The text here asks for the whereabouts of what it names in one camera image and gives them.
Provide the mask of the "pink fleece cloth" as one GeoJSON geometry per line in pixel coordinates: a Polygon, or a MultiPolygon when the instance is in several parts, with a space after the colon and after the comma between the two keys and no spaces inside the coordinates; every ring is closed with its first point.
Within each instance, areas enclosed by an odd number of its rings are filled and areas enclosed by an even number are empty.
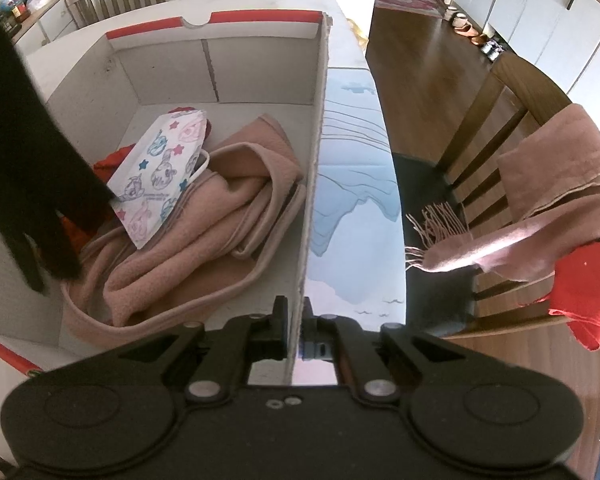
{"type": "Polygon", "coordinates": [[[204,322],[265,272],[306,199],[282,125],[263,114],[211,151],[209,167],[142,249],[121,226],[83,249],[83,274],[62,282],[64,324],[111,349],[204,322]]]}

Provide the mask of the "pink fringed scarf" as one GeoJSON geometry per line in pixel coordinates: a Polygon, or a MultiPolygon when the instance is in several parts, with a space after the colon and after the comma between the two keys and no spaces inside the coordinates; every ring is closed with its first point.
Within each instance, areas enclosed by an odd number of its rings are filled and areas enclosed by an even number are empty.
{"type": "Polygon", "coordinates": [[[420,237],[405,249],[409,268],[478,266],[534,282],[563,256],[600,240],[600,130],[581,105],[565,107],[496,162],[512,222],[475,236],[450,204],[428,205],[422,221],[407,218],[420,237]]]}

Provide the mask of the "black cloth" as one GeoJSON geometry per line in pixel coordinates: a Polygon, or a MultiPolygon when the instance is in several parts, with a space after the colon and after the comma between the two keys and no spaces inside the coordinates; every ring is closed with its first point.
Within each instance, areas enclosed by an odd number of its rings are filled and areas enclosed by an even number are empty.
{"type": "Polygon", "coordinates": [[[0,26],[0,233],[24,280],[74,280],[81,265],[61,221],[94,231],[112,193],[59,131],[0,26]]]}

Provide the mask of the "near wooden chair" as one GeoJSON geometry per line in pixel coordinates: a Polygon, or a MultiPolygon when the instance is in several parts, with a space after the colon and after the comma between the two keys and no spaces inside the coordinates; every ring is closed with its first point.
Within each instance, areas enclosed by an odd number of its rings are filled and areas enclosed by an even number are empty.
{"type": "MultiPolygon", "coordinates": [[[[418,242],[411,221],[422,219],[422,212],[434,204],[450,206],[471,230],[497,226],[502,219],[509,217],[501,176],[495,166],[496,152],[516,136],[516,129],[526,119],[531,118],[538,125],[544,125],[569,103],[565,92],[534,65],[516,54],[501,54],[437,162],[393,154],[405,220],[405,244],[418,242]],[[517,99],[516,110],[498,132],[490,136],[463,171],[456,178],[450,178],[450,169],[466,154],[505,91],[517,99]]],[[[565,323],[562,316],[548,313],[545,300],[529,307],[478,315],[478,304],[483,301],[524,289],[524,283],[501,281],[479,290],[476,285],[480,274],[475,266],[450,273],[426,273],[415,268],[406,270],[407,325],[439,337],[460,339],[565,323]]]]}

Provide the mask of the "red patterned rug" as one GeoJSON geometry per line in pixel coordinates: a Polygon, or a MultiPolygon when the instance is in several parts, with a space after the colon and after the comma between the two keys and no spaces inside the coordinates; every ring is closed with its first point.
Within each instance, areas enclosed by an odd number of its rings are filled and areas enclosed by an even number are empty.
{"type": "Polygon", "coordinates": [[[445,10],[443,0],[375,0],[378,9],[407,12],[442,18],[445,10]]]}

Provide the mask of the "white side cabinet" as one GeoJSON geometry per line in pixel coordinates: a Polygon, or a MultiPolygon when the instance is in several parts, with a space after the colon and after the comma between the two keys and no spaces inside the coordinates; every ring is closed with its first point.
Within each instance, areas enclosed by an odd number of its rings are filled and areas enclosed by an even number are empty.
{"type": "Polygon", "coordinates": [[[21,56],[78,29],[65,0],[0,0],[0,9],[20,25],[12,42],[21,56]]]}

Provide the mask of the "red and white cardboard box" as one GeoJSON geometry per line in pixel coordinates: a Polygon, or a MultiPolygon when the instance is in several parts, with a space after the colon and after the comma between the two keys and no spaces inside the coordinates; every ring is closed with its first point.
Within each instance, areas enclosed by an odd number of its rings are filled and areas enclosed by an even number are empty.
{"type": "MultiPolygon", "coordinates": [[[[265,272],[206,322],[263,313],[276,296],[297,310],[303,296],[316,148],[324,110],[329,21],[300,10],[212,13],[110,30],[61,79],[47,105],[88,162],[125,148],[107,185],[114,192],[102,232],[121,226],[144,248],[209,167],[211,151],[263,114],[283,127],[304,173],[306,199],[265,272]]],[[[31,290],[0,235],[0,335],[38,365],[65,352],[101,349],[64,324],[61,284],[31,290]]]]}

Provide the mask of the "white cabinet wall unit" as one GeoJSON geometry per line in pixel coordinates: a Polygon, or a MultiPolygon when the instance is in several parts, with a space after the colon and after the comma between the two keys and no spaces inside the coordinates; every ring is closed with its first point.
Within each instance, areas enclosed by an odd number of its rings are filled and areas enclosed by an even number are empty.
{"type": "Polygon", "coordinates": [[[600,0],[452,0],[569,92],[600,46],[600,0]]]}

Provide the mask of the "red garment on chair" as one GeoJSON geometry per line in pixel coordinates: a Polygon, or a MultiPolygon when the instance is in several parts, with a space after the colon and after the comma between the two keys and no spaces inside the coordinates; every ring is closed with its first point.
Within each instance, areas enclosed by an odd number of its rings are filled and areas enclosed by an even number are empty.
{"type": "Polygon", "coordinates": [[[548,313],[564,316],[579,344],[600,350],[600,242],[578,247],[556,263],[548,301],[548,313]]]}

